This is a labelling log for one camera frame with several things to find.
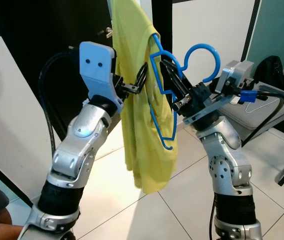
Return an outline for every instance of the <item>yellow shirt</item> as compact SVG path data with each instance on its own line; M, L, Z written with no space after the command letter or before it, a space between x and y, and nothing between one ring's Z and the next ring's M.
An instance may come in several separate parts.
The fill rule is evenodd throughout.
M166 186L178 156L176 140L165 141L172 150L163 147L148 103L149 99L162 135L171 137L173 115L160 93L150 61L150 55L159 51L152 37L157 31L135 0L112 0L111 6L116 74L125 83L135 84L139 69L148 63L145 87L125 100L121 119L127 169L133 171L135 185L149 194ZM160 58L155 62L160 72Z

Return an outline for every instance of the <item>black cable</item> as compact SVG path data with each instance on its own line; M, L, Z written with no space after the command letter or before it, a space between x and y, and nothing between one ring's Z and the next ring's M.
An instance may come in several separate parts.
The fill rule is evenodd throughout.
M212 210L211 210L211 216L210 216L210 224L208 227L208 236L210 240L212 240L212 223L213 223L213 215L214 215L214 209L216 207L216 198L213 198L213 204L212 204Z
M49 133L49 136L50 136L52 157L53 157L53 154L56 150L56 143L55 143L55 140L54 140L53 128L52 128L51 120L49 118L47 104L46 104L46 97L45 97L45 92L44 92L44 80L45 80L45 77L46 77L46 74L47 74L49 67L56 60L64 58L64 57L68 57L68 56L70 56L70 52L64 51L64 52L59 52L59 53L53 55L52 57L50 57L50 59L47 60L46 63L44 64L44 66L42 67L40 75L38 77L38 81L37 81L38 96L39 96L40 104L42 106L42 109L43 109L43 112L44 112L44 115L45 115L45 119L46 119L46 123L47 123L47 127L48 127L48 133Z
M265 125L267 124L283 107L284 105L284 96L280 93L268 92L268 91L257 91L258 96L270 96L270 97L277 97L280 99L276 109L256 128L253 132L242 142L242 147L247 144L254 135Z

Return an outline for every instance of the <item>teal wall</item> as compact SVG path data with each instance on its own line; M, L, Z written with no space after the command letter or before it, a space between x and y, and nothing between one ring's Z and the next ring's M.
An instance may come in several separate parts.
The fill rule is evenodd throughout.
M281 58L284 69L284 0L261 0L247 60L256 67L271 55Z

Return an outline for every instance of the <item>white wall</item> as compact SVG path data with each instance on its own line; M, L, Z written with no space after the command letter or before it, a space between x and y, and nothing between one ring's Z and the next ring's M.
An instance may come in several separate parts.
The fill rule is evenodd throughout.
M221 58L221 69L232 60L241 60L254 0L191 0L173 4L173 54L183 66L184 56L195 44L213 46ZM196 85L212 74L213 56L195 51L184 72Z
M42 108L0 37L0 170L33 199L51 160Z

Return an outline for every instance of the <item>blue clothes hanger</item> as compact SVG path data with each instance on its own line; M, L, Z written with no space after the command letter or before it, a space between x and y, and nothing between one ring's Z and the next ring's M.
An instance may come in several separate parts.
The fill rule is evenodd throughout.
M218 75L219 70L220 70L220 66L221 66L221 60L220 60L220 56L219 56L217 50L215 50L212 46L210 46L208 44L205 44L205 43L200 43L200 44L196 44L196 45L192 46L186 52L186 55L184 57L184 66L181 67L181 65L180 65L179 61L177 60L177 58L171 52L166 51L166 50L163 49L163 47L161 45L161 42L160 42L160 40L158 38L158 35L156 33L154 33L152 35L152 37L155 40L155 43L156 43L156 45L157 45L157 47L159 49L158 52L153 53L153 54L150 55L150 60L151 60L151 64L152 64L152 67L153 67L153 71L154 71L154 75L155 75L155 78L156 78L156 82L157 82L158 88L160 90L160 93L162 95L171 94L173 102L177 99L177 97L176 97L176 95L174 94L174 92L172 90L164 90L163 89L163 86L162 86L162 83L161 83L161 80L160 80L160 76L159 76L159 72L158 72L158 68L157 68L156 62L155 62L155 58L156 57L159 57L161 55L165 55L165 56L168 56L169 58L171 58L172 61L175 63L175 66L177 68L177 72L178 72L179 77L182 78L183 71L185 71L188 68L189 57L190 57L191 53L193 53L197 49L206 49L210 53L212 53L212 55L214 57L215 69L214 69L214 72L209 77L203 79L203 82L204 83L208 83L208 82L212 81ZM163 147L165 149L167 149L167 150L172 150L173 147L172 146L167 146L166 143L165 143L165 140L174 141L174 139L176 137L177 121L178 121L178 114L177 114L177 112L174 112L174 114L173 114L173 133L172 133L172 136L171 137L165 137L161 133L160 126L159 126L157 118L156 118L156 116L154 114L154 111L153 111L152 104L151 104L150 100L148 100L148 104L150 106L151 117L153 119L154 125L156 127L157 133L158 133L158 135L160 137L160 140L162 142Z

